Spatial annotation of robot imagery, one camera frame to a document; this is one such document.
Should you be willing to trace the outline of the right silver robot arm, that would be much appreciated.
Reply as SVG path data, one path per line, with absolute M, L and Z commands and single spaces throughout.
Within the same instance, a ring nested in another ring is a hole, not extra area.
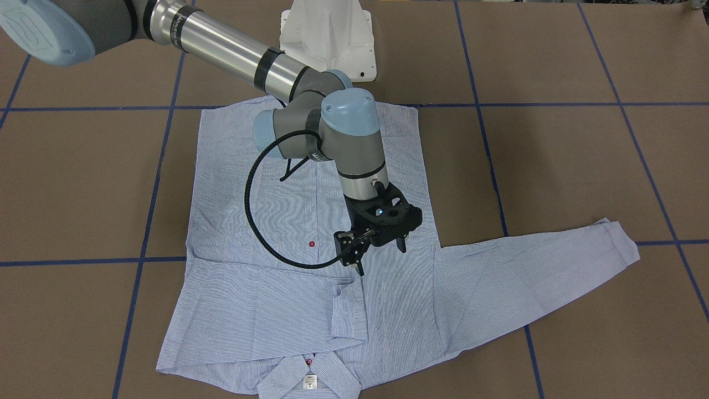
M 374 96 L 354 88 L 339 70 L 317 71 L 283 50 L 213 18 L 187 1 L 3 1 L 2 29 L 28 55 L 59 67 L 92 60 L 145 38 L 225 70 L 282 103 L 255 118 L 258 157 L 246 177 L 244 207 L 251 231 L 274 258 L 301 269 L 340 261 L 364 274 L 370 247 L 390 242 L 405 253 L 406 238 L 423 222 L 388 179 L 381 122 Z M 251 214 L 251 185 L 268 156 L 333 161 L 351 220 L 335 232 L 334 259 L 303 264 L 278 253 Z

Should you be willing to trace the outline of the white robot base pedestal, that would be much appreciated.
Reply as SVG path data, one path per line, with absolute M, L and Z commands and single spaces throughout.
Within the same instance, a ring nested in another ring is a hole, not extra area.
M 372 15 L 359 1 L 294 1 L 280 16 L 280 48 L 317 71 L 353 83 L 377 78 Z

